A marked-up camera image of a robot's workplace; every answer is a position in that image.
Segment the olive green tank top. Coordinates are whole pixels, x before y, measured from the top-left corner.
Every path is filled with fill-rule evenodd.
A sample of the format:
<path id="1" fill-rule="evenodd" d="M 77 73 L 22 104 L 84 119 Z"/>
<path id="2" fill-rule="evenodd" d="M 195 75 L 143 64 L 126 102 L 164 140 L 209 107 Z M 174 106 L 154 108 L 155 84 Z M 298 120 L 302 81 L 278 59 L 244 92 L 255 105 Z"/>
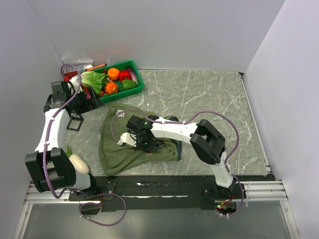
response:
<path id="1" fill-rule="evenodd" d="M 129 145 L 117 145 L 119 136 L 128 132 L 126 125 L 131 116 L 143 116 L 132 110 L 140 109 L 119 102 L 109 105 L 99 142 L 99 159 L 106 176 L 118 175 L 146 162 L 181 160 L 182 143 L 174 139 L 158 139 L 156 148 L 151 153 L 135 151 Z"/>

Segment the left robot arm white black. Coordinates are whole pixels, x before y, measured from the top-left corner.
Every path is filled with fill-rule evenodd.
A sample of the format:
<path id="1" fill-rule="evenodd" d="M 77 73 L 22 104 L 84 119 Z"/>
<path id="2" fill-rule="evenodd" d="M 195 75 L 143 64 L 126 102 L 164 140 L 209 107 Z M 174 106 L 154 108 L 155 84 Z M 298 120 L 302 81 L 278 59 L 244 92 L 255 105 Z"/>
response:
<path id="1" fill-rule="evenodd" d="M 89 172 L 80 173 L 72 164 L 66 151 L 63 150 L 64 137 L 71 130 L 71 123 L 83 123 L 83 113 L 101 107 L 103 103 L 96 94 L 89 90 L 89 97 L 83 87 L 71 81 L 60 81 L 51 84 L 52 94 L 43 107 L 45 125 L 41 140 L 34 153 L 25 157 L 25 164 L 31 180 L 38 192 L 51 192 L 60 198 L 57 189 L 81 190 L 87 200 L 98 196 L 99 188 L 93 175 Z"/>

